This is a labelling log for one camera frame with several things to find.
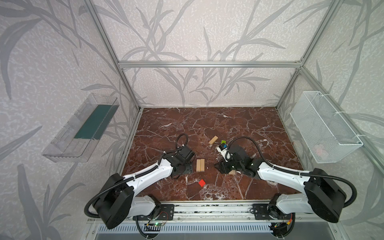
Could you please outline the plain wood block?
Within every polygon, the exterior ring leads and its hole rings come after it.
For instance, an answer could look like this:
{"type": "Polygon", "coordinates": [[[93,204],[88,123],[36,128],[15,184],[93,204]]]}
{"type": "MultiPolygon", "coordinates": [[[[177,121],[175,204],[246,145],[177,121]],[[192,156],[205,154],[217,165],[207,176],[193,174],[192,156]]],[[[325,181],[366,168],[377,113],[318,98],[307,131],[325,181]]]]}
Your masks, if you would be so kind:
{"type": "Polygon", "coordinates": [[[201,170],[201,160],[200,159],[197,159],[197,162],[196,162],[196,171],[197,172],[200,172],[201,170]]]}

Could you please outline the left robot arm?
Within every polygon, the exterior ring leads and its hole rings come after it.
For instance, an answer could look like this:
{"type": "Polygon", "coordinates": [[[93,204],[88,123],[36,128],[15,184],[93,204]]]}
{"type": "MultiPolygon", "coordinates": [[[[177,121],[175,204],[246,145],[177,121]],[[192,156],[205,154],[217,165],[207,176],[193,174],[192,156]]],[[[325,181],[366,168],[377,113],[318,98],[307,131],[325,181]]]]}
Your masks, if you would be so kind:
{"type": "Polygon", "coordinates": [[[139,197],[139,193],[162,179],[186,174],[195,155],[190,148],[182,146],[163,153],[156,163],[141,171],[125,176],[113,174],[86,204],[85,214],[101,219],[108,229],[129,217],[151,215],[160,202],[155,197],[139,197]]]}

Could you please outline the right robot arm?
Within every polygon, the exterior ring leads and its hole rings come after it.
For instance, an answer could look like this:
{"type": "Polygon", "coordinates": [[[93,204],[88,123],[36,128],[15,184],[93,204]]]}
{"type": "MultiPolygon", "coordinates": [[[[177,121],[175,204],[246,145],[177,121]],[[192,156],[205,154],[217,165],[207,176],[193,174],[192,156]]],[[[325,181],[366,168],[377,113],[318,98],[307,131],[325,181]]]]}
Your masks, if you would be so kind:
{"type": "Polygon", "coordinates": [[[263,159],[252,159],[237,145],[221,144],[217,151],[223,160],[215,164],[222,174],[231,171],[248,177],[278,183],[294,189],[296,194],[277,193],[263,210],[254,210],[255,216],[265,215],[270,219],[285,219],[294,213],[315,214],[321,219],[337,223],[346,201],[346,193],[321,169],[298,171],[269,165],[263,159]]]}

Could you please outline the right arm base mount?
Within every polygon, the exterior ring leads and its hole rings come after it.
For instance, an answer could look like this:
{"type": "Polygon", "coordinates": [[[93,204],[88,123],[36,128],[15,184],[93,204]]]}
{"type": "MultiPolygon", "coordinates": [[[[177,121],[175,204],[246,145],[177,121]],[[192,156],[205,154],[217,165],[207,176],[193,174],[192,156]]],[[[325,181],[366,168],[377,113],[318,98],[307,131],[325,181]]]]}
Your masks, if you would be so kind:
{"type": "Polygon", "coordinates": [[[276,206],[270,204],[253,204],[250,213],[256,220],[285,221],[291,219],[291,214],[284,214],[276,206]]]}

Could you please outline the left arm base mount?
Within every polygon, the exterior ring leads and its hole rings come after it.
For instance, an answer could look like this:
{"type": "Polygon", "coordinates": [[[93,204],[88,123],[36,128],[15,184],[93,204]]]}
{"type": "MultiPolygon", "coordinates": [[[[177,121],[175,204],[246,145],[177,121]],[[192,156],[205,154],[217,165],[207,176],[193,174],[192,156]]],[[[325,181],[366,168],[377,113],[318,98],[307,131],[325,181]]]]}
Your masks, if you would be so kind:
{"type": "Polygon", "coordinates": [[[175,205],[173,204],[162,204],[156,206],[155,209],[148,215],[139,215],[139,221],[171,221],[173,220],[175,213],[175,205]]]}

